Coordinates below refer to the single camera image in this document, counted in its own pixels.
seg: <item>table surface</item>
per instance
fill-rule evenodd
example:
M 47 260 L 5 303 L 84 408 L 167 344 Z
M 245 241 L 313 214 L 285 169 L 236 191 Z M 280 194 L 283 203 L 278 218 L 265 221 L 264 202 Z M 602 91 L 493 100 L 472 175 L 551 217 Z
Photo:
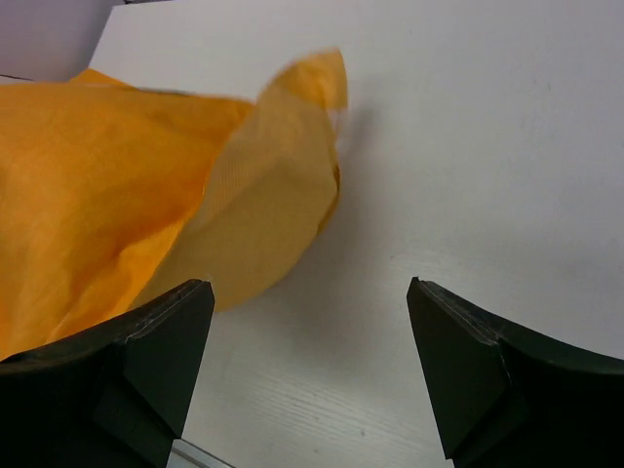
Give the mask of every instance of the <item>table surface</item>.
M 214 317 L 185 439 L 237 468 L 442 468 L 405 295 L 434 280 L 624 358 L 624 3 L 116 7 L 92 67 L 253 98 L 339 46 L 343 195 L 279 285 Z

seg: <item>yellow towel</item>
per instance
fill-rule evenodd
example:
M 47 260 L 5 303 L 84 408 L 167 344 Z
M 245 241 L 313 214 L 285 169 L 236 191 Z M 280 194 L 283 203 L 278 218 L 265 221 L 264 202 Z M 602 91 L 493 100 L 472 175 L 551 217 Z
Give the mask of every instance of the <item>yellow towel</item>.
M 0 360 L 190 279 L 218 308 L 282 278 L 339 192 L 338 51 L 256 104 L 135 90 L 93 70 L 0 87 Z

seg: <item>white surface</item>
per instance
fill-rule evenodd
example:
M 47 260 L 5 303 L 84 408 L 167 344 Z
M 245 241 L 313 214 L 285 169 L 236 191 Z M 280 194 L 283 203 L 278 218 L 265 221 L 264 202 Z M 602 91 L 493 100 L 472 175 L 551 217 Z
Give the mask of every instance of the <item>white surface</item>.
M 286 280 L 214 318 L 184 437 L 237 468 L 450 466 L 413 275 L 624 358 L 622 18 L 620 0 L 116 9 L 92 65 L 134 85 L 252 97 L 331 45 L 350 78 L 335 217 Z
M 0 73 L 65 81 L 82 71 L 122 0 L 0 0 Z

